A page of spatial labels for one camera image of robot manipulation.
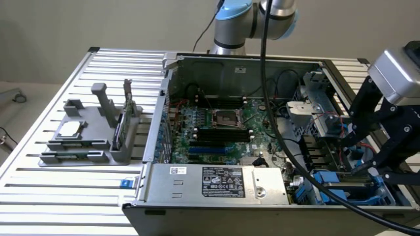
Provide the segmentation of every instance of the green circuit board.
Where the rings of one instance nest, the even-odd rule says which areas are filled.
[[[171,163],[178,164],[223,164],[237,165],[242,157],[257,156],[259,151],[266,152],[269,144],[274,148],[275,141],[263,133],[262,119],[265,111],[258,109],[262,104],[259,100],[251,100],[241,109],[237,109],[241,125],[238,129],[251,129],[254,138],[249,143],[230,142],[225,144],[225,154],[193,154],[194,159],[189,158],[187,153],[189,142],[193,141],[193,129],[195,127],[202,129],[222,128],[215,127],[211,123],[213,110],[197,108],[195,106],[183,103],[178,106],[178,112],[174,117],[171,126],[173,149],[171,149]]]

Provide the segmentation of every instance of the floor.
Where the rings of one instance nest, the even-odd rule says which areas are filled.
[[[18,142],[61,85],[0,82],[0,92],[15,87],[21,88],[27,100],[25,103],[7,101],[0,104],[0,127],[6,129],[11,138]],[[0,165],[6,157],[7,154],[0,149]]]

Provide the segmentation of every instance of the circuit board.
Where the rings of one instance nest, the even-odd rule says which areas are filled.
[[[250,165],[243,160],[255,159],[262,153],[269,167],[279,167],[283,161],[271,156],[277,142],[265,134],[262,120],[265,109],[259,109],[262,102],[259,100],[249,101],[239,109],[234,110],[239,120],[237,127],[231,125],[218,126],[211,118],[215,112],[231,112],[231,109],[207,109],[198,108],[189,102],[179,103],[175,106],[174,119],[171,121],[171,163],[177,164],[222,164],[222,165]],[[194,141],[194,128],[199,129],[241,129],[251,130],[251,139],[249,142],[226,142],[225,153],[189,153],[189,143]]]

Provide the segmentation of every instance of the caster wheel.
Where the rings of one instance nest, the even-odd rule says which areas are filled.
[[[17,103],[23,103],[23,102],[26,102],[26,96],[22,95],[21,93],[15,94],[15,95],[14,95],[13,102],[17,102]]]

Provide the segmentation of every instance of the power supply label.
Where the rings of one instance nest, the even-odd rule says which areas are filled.
[[[206,198],[243,198],[242,168],[202,167],[201,194]]]

